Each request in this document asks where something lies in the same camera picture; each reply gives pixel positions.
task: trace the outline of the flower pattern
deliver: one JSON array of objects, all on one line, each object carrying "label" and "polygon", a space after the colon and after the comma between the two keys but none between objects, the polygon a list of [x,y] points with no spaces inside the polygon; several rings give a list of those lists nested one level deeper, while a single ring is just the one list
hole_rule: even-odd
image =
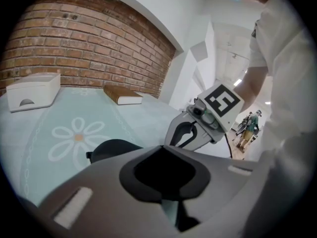
[{"label": "flower pattern", "polygon": [[104,126],[105,124],[102,121],[96,121],[85,127],[85,120],[81,117],[77,117],[72,120],[71,129],[64,126],[55,127],[52,130],[52,136],[64,140],[50,149],[49,160],[52,162],[60,161],[72,150],[74,166],[78,170],[82,170],[85,167],[78,161],[79,152],[89,152],[91,151],[89,146],[95,149],[100,143],[111,139],[108,136],[95,135],[95,133],[101,131]]},{"label": "flower pattern", "polygon": [[96,94],[95,88],[75,88],[72,92],[72,94],[80,94],[82,96],[87,96],[87,95],[94,95]]}]

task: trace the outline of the person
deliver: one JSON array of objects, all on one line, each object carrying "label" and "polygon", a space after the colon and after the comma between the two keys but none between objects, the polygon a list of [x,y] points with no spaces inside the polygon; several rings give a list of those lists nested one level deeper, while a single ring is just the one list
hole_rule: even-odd
[{"label": "person", "polygon": [[253,132],[254,132],[255,128],[257,128],[257,130],[259,130],[259,117],[261,117],[261,116],[262,116],[261,110],[258,110],[258,111],[256,111],[255,114],[250,115],[250,118],[249,118],[249,123],[250,124],[247,125],[246,129],[242,133],[240,141],[237,144],[238,148],[242,148],[243,149],[244,146],[250,141],[250,139],[253,136]]},{"label": "person", "polygon": [[243,81],[234,88],[247,109],[266,76],[272,77],[271,114],[261,140],[250,145],[245,160],[258,161],[263,151],[278,149],[290,137],[317,130],[317,61],[315,44],[287,0],[264,4],[250,40],[250,60]]}]

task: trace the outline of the table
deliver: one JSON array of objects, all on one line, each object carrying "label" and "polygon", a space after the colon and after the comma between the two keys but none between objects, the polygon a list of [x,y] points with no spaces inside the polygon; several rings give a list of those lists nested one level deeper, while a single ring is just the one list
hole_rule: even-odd
[{"label": "table", "polygon": [[[102,89],[61,88],[51,107],[10,113],[0,98],[0,160],[14,190],[38,205],[55,187],[89,165],[85,153],[119,138],[142,147],[164,144],[180,112],[142,94],[141,105],[115,104]],[[229,157],[225,142],[197,152]]]}]

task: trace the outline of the book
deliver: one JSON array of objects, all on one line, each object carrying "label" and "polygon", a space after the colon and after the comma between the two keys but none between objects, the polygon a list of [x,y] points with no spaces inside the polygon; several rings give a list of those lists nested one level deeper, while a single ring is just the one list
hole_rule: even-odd
[{"label": "book", "polygon": [[141,104],[143,97],[127,88],[105,85],[104,92],[118,105]]}]

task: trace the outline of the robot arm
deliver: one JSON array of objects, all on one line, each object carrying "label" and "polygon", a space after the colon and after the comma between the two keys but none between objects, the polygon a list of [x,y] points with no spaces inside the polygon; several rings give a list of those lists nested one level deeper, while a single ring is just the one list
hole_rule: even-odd
[{"label": "robot arm", "polygon": [[171,122],[165,145],[175,146],[184,134],[193,136],[179,147],[197,150],[205,144],[217,143],[227,133],[243,107],[243,99],[223,83],[217,82],[198,95],[194,105]]}]

